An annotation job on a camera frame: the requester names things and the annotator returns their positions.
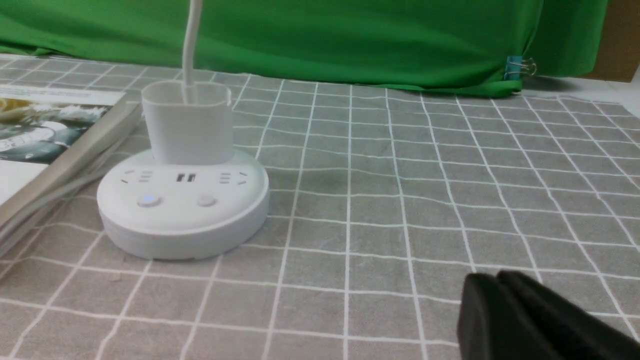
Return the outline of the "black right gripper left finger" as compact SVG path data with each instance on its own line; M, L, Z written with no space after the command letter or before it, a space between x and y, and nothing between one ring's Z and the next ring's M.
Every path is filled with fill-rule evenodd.
M457 340L463 360L556 358L555 349L514 295L486 273L470 273L464 278Z

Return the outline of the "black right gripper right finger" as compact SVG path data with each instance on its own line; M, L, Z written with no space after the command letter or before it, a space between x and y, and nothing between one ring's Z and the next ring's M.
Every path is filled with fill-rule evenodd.
M514 293L542 335L565 360L638 360L639 342L519 271L498 281Z

